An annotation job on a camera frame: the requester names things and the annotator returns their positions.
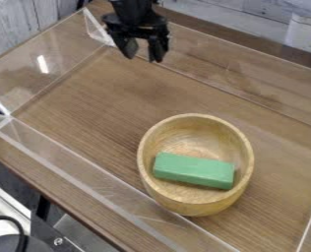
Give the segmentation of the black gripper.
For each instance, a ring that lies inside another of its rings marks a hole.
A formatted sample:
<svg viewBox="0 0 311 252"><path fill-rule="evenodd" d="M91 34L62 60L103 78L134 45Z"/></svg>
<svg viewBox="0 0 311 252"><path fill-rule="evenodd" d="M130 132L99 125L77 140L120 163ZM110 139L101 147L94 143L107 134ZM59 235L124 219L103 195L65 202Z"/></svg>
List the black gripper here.
<svg viewBox="0 0 311 252"><path fill-rule="evenodd" d="M138 51L137 38L148 39L149 61L160 63L169 51L168 19L150 11L138 21L124 20L118 14L102 16L107 33L122 55L132 59Z"/></svg>

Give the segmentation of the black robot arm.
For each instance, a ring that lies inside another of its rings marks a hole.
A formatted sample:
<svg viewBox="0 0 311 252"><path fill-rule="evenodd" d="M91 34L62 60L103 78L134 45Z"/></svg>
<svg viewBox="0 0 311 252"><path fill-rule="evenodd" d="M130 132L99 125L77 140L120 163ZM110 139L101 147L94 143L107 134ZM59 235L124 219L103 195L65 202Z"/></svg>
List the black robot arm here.
<svg viewBox="0 0 311 252"><path fill-rule="evenodd" d="M169 51L168 19L154 10L158 0L109 0L114 12L102 16L122 55L132 59L138 51L138 39L148 41L150 62L161 62Z"/></svg>

